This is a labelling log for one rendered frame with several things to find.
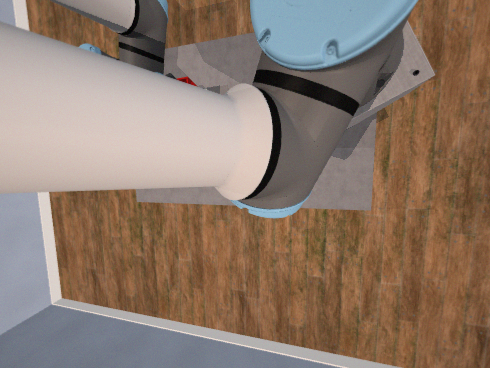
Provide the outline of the red crate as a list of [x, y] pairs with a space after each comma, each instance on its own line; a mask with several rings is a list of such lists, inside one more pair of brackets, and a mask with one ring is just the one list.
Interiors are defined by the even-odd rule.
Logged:
[[194, 85], [194, 86], [197, 86], [189, 77], [177, 78], [177, 80], [191, 84], [191, 85]]

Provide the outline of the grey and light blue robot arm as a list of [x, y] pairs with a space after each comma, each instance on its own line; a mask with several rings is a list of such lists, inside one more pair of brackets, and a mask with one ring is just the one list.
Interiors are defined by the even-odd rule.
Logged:
[[0, 194], [215, 187], [284, 218], [393, 76], [418, 0], [250, 0], [262, 53], [223, 95], [163, 75], [167, 0], [50, 1], [118, 33], [119, 59], [0, 21]]

